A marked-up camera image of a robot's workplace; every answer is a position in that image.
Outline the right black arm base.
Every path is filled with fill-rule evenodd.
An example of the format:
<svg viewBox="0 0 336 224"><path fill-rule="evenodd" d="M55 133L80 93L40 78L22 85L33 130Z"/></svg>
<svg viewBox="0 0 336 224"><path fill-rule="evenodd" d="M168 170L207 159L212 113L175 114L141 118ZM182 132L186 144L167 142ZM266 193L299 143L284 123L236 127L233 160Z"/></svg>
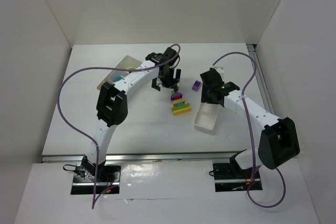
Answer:
<svg viewBox="0 0 336 224"><path fill-rule="evenodd" d="M251 180L252 171L252 168L233 168L230 163L213 163L213 169L208 174L214 178L217 193L246 191L249 186L251 190L262 190L260 173L256 172L254 180Z"/></svg>

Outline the left white divided container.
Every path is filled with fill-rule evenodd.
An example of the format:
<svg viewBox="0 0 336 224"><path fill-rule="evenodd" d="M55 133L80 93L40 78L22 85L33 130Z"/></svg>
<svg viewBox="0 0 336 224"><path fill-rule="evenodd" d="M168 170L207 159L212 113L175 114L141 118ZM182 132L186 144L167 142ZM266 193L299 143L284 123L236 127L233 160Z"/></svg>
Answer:
<svg viewBox="0 0 336 224"><path fill-rule="evenodd" d="M116 66L115 68L118 69L136 69L137 67L139 67L141 65L141 61L126 55ZM97 90L100 91L102 85L105 82L108 82L109 84L114 84L115 83L115 79L119 76L123 76L126 77L129 74L128 71L117 71L117 70L111 70L106 77L98 84L97 86Z"/></svg>

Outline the multicolour lego tower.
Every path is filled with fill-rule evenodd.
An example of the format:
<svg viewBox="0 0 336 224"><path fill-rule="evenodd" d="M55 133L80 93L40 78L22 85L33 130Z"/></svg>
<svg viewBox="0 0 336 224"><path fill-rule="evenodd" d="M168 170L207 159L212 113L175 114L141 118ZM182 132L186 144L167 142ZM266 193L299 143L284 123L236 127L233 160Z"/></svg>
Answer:
<svg viewBox="0 0 336 224"><path fill-rule="evenodd" d="M172 90L170 100L172 102L171 112L174 116L188 113L192 110L192 107L187 103L183 97L183 94Z"/></svg>

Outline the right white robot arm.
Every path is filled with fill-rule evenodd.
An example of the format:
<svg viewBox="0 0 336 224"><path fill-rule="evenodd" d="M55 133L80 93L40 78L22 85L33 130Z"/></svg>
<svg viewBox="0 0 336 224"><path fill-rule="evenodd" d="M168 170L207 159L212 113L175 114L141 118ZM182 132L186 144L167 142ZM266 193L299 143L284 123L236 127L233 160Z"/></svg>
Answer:
<svg viewBox="0 0 336 224"><path fill-rule="evenodd" d="M201 102L220 105L233 111L251 125L252 150L240 151L230 157L232 169L246 170L266 166L274 170L300 153L295 123L289 117L281 119L244 96L233 82L224 82L216 69L200 74L203 82Z"/></svg>

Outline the purple sloped lego brick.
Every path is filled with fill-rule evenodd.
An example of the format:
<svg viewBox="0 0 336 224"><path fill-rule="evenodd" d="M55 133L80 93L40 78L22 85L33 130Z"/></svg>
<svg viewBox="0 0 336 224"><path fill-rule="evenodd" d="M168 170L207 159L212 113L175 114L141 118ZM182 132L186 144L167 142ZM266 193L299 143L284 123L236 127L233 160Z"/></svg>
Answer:
<svg viewBox="0 0 336 224"><path fill-rule="evenodd" d="M192 90L198 91L202 86L202 83L198 80L196 80L192 86Z"/></svg>

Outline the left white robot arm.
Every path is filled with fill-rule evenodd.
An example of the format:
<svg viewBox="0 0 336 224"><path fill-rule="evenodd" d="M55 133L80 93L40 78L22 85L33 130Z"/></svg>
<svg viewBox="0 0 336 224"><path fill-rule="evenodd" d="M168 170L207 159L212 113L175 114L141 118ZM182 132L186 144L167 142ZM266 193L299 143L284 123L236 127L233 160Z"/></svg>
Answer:
<svg viewBox="0 0 336 224"><path fill-rule="evenodd" d="M133 71L121 80L110 84L105 82L97 101L97 127L93 143L84 155L81 166L94 179L99 179L104 170L107 149L112 135L128 115L128 100L149 81L152 88L162 87L175 92L179 88L181 70L175 69L179 53L168 47L163 53L151 53Z"/></svg>

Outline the aluminium front rail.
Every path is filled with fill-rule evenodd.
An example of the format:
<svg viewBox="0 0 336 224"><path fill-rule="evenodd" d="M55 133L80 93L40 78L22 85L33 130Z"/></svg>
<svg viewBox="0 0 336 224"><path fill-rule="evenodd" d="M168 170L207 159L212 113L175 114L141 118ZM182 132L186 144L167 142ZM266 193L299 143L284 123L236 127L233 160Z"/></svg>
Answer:
<svg viewBox="0 0 336 224"><path fill-rule="evenodd" d="M149 161L196 161L196 160L216 160L229 159L236 152L196 152L196 153L152 153L152 154L108 154L107 162L149 162ZM42 163L80 163L81 155L44 155Z"/></svg>

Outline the white divided container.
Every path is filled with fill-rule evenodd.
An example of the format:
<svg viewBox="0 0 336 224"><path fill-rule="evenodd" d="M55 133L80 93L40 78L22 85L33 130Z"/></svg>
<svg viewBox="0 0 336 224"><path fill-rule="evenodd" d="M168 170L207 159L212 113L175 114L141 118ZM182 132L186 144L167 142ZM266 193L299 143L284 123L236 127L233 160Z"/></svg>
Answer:
<svg viewBox="0 0 336 224"><path fill-rule="evenodd" d="M136 69L137 67L139 67L141 65L141 61L126 55L116 66L115 68L118 69ZM111 70L106 77L98 84L97 86L97 90L100 91L102 85L105 82L108 82L109 84L114 84L115 83L115 79L119 76L123 76L126 77L129 74L128 71L117 71L117 70Z"/></svg>
<svg viewBox="0 0 336 224"><path fill-rule="evenodd" d="M200 103L194 119L194 127L205 132L212 131L215 127L220 107L219 104Z"/></svg>

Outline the right white divided container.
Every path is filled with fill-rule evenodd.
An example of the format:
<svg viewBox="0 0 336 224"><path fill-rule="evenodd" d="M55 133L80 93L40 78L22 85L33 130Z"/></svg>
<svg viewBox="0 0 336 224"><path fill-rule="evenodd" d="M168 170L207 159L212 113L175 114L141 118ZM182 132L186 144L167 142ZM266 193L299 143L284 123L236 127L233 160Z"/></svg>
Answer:
<svg viewBox="0 0 336 224"><path fill-rule="evenodd" d="M205 132L212 131L215 127L220 107L219 104L200 103L194 119L194 127Z"/></svg>

